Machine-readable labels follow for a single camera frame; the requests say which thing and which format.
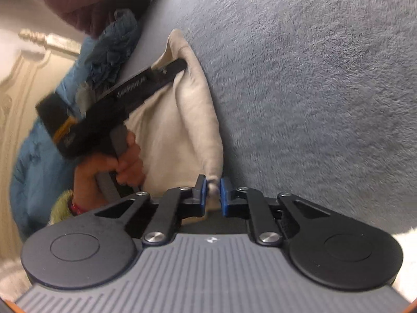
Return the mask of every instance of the red bracelet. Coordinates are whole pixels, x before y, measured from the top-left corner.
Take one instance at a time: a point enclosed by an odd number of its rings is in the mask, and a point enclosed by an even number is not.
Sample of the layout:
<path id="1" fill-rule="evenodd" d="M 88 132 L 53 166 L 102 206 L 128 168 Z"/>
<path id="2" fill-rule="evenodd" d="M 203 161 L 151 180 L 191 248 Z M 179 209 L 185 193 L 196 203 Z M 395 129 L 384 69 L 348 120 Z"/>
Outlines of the red bracelet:
<path id="1" fill-rule="evenodd" d="M 74 204 L 72 199 L 68 202 L 68 209 L 72 213 L 73 216 L 81 215 L 82 213 L 85 213 L 84 209 L 80 208 L 77 204 Z"/>

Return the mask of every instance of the human hand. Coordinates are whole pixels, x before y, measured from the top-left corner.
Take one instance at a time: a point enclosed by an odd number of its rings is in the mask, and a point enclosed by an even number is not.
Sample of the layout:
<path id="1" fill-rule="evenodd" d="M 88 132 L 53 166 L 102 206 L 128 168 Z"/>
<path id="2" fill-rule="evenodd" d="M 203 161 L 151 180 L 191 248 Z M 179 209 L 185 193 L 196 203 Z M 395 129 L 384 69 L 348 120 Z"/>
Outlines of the human hand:
<path id="1" fill-rule="evenodd" d="M 103 193 L 95 181 L 98 172 L 116 171 L 119 184 L 138 186 L 145 180 L 143 161 L 139 159 L 140 147 L 135 143 L 135 134 L 128 132 L 128 149 L 118 159 L 94 153 L 84 159 L 75 170 L 74 197 L 72 202 L 84 211 L 99 208 L 107 204 Z"/>

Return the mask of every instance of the finger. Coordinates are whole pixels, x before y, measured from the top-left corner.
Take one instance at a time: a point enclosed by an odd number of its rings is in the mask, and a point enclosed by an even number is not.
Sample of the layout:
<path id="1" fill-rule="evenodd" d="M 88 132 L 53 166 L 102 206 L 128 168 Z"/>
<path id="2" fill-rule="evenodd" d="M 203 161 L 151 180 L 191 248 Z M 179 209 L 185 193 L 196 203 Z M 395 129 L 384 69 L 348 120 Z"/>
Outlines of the finger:
<path id="1" fill-rule="evenodd" d="M 129 147 L 126 152 L 119 157 L 119 165 L 116 169 L 118 173 L 124 171 L 126 168 L 132 166 L 137 160 L 139 160 L 140 147 L 136 144 Z"/>
<path id="2" fill-rule="evenodd" d="M 128 184 L 129 186 L 140 185 L 144 180 L 142 160 L 136 161 L 134 165 L 118 174 L 116 180 L 120 184 Z"/>
<path id="3" fill-rule="evenodd" d="M 98 172 L 114 171 L 118 166 L 118 161 L 108 155 L 95 153 L 86 157 L 82 163 L 77 166 L 77 173 L 83 177 L 95 176 Z"/>
<path id="4" fill-rule="evenodd" d="M 134 132 L 128 131 L 128 134 L 126 136 L 126 142 L 128 144 L 128 147 L 131 147 L 135 144 L 136 135 L 134 134 Z"/>

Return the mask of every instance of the dark blue ruffled fabric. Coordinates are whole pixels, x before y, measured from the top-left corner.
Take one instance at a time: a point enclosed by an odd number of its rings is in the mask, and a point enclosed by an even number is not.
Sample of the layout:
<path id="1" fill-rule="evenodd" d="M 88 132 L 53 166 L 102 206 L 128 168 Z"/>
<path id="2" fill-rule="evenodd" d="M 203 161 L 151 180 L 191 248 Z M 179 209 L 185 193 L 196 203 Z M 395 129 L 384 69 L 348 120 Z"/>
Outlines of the dark blue ruffled fabric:
<path id="1" fill-rule="evenodd" d="M 84 40 L 78 59 L 56 89 L 78 117 L 79 86 L 89 83 L 96 95 L 111 87 L 139 40 L 141 27 L 133 13 L 116 12 L 116 18 L 97 40 Z M 76 164 L 60 155 L 37 119 L 20 148 L 10 184 L 12 214 L 23 240 L 48 223 L 57 198 L 73 186 Z"/>

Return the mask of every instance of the person's arm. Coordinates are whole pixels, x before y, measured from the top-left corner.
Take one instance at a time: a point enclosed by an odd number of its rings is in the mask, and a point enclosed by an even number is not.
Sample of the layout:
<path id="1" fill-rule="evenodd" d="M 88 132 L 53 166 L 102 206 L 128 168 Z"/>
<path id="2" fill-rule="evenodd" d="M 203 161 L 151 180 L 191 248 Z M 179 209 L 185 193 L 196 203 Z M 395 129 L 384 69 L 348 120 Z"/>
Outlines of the person's arm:
<path id="1" fill-rule="evenodd" d="M 84 159 L 75 170 L 74 191 L 61 194 L 52 208 L 49 224 L 76 215 L 76 211 L 88 212 L 107 205 L 107 201 L 97 186 L 95 175 L 98 172 L 116 171 L 116 180 L 120 184 L 139 186 L 145 180 L 143 162 L 139 158 L 140 148 L 135 143 L 135 135 L 128 132 L 128 150 L 119 158 L 101 153 L 92 154 Z"/>

